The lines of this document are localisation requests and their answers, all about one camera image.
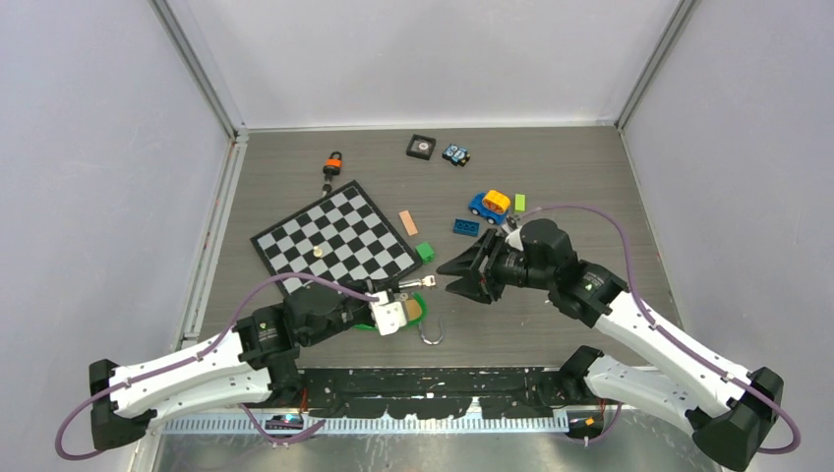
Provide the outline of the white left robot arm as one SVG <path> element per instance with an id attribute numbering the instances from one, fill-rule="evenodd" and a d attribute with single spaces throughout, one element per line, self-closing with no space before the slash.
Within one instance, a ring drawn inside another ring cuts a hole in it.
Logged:
<path id="1" fill-rule="evenodd" d="M 97 361 L 89 367 L 93 447 L 122 447 L 204 409 L 291 406 L 304 388 L 296 366 L 302 348 L 356 325 L 393 334 L 408 323 L 404 300 L 394 283 L 366 279 L 339 289 L 312 281 L 190 348 L 129 366 Z"/>

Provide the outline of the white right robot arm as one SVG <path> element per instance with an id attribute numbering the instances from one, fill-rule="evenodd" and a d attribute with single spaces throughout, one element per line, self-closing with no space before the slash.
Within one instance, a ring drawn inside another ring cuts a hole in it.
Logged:
<path id="1" fill-rule="evenodd" d="M 593 396 L 632 405 L 690 435 L 721 466 L 745 471 L 779 417 L 784 382 L 768 368 L 727 360 L 651 311 L 627 283 L 578 257 L 556 222 L 535 219 L 508 235 L 491 229 L 438 268 L 447 292 L 482 304 L 508 286 L 544 290 L 563 315 L 629 347 L 655 368 L 636 370 L 589 346 L 561 366 L 574 403 Z"/>

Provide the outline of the green cable lock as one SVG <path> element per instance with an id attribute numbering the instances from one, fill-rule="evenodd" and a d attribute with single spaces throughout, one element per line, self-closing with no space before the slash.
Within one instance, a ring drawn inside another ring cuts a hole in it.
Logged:
<path id="1" fill-rule="evenodd" d="M 369 317 L 355 327 L 376 331 L 379 335 L 391 335 L 402 328 L 417 325 L 426 314 L 425 303 L 417 290 L 436 285 L 433 275 L 408 280 L 368 279 L 364 282 L 366 294 L 379 298 L 369 305 Z"/>

